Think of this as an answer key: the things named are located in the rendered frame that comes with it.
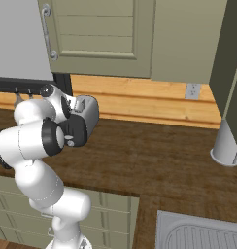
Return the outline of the pale grey cylinder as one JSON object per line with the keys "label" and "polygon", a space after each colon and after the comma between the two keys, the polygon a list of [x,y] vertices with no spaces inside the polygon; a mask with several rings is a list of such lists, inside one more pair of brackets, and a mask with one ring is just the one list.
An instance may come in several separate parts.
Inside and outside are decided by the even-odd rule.
{"label": "pale grey cylinder", "polygon": [[227,120],[220,122],[215,145],[210,155],[216,163],[222,166],[237,166],[237,144]]}

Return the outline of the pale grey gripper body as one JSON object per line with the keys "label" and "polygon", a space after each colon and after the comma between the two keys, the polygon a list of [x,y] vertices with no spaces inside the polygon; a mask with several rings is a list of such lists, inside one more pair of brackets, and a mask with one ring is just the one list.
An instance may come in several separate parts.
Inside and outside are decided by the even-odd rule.
{"label": "pale grey gripper body", "polygon": [[84,99],[76,99],[73,110],[77,113],[81,113],[85,109],[85,100]]}

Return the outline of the olive plain cupboard panel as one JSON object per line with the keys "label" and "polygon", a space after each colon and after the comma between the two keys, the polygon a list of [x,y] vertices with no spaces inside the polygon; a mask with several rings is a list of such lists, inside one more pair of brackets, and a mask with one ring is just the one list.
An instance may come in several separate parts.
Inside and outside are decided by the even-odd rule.
{"label": "olive plain cupboard panel", "polygon": [[156,0],[152,80],[208,84],[227,0]]}

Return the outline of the olive louvred cupboard door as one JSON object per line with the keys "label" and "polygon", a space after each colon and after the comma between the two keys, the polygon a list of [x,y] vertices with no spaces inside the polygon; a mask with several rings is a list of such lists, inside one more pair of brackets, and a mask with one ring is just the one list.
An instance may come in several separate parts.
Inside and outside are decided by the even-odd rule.
{"label": "olive louvred cupboard door", "polygon": [[37,0],[44,4],[53,73],[148,78],[155,0]]}

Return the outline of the olive drawer front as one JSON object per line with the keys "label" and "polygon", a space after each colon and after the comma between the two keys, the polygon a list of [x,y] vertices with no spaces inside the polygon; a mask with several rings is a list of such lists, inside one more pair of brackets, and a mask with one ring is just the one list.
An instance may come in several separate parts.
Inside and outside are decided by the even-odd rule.
{"label": "olive drawer front", "polygon": [[[89,195],[91,204],[95,208],[106,208],[109,210],[129,212],[130,197],[116,194],[97,192],[92,190],[78,189],[75,191]],[[15,179],[12,177],[0,176],[0,191],[22,195],[22,191],[18,188]]]}
{"label": "olive drawer front", "polygon": [[[27,197],[22,195],[12,195],[11,193],[0,192],[0,210],[41,217],[40,212],[29,205]],[[95,208],[92,205],[91,211],[88,217],[82,221],[82,225],[96,229],[129,233],[129,218],[130,211],[122,212],[106,208]]]}
{"label": "olive drawer front", "polygon": [[[0,228],[8,241],[45,249],[52,241],[51,219],[0,211]],[[128,234],[81,227],[93,249],[131,249]]]}

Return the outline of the black and grey toaster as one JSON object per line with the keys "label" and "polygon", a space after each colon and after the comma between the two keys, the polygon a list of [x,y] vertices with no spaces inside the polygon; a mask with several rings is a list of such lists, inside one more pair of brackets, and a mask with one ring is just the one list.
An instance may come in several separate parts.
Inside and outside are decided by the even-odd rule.
{"label": "black and grey toaster", "polygon": [[[73,110],[76,99],[85,100],[85,109],[81,113]],[[62,124],[65,144],[69,147],[82,147],[86,144],[99,121],[99,105],[89,95],[79,95],[71,100],[70,118]]]}

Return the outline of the grey steel sink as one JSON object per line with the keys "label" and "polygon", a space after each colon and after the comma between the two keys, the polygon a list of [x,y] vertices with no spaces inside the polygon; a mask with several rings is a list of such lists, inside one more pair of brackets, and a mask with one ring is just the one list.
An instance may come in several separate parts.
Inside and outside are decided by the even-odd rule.
{"label": "grey steel sink", "polygon": [[237,249],[237,223],[158,210],[155,249]]}

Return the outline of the grey wall socket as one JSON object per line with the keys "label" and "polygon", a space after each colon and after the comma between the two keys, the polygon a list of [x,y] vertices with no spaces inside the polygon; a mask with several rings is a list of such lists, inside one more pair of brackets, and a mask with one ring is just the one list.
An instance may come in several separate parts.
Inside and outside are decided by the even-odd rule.
{"label": "grey wall socket", "polygon": [[185,99],[197,100],[199,98],[200,89],[199,84],[187,83]]}

